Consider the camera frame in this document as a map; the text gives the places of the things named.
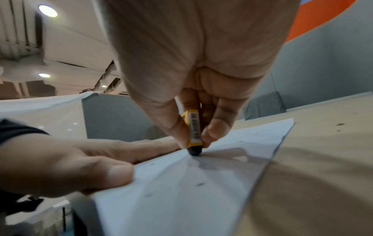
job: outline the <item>ceiling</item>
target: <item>ceiling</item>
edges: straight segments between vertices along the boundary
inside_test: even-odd
[[[0,99],[126,94],[112,60],[91,0],[0,0]]]

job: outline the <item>yellow object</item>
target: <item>yellow object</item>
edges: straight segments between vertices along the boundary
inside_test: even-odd
[[[202,146],[201,140],[201,127],[199,123],[198,110],[188,110],[184,112],[181,117],[184,119],[185,123],[189,126],[189,147]]]

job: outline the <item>white label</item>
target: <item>white label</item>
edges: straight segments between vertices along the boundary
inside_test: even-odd
[[[191,143],[201,143],[201,129],[199,127],[199,116],[198,112],[189,112],[189,133]]]

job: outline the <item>black tip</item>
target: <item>black tip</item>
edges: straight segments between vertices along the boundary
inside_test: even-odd
[[[188,152],[192,156],[198,156],[202,152],[202,146],[194,146],[187,148]]]

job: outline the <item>yellow marker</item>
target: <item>yellow marker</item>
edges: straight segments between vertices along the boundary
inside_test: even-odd
[[[189,126],[188,152],[192,156],[198,156],[202,152],[201,127],[198,110],[188,110],[181,117]]]

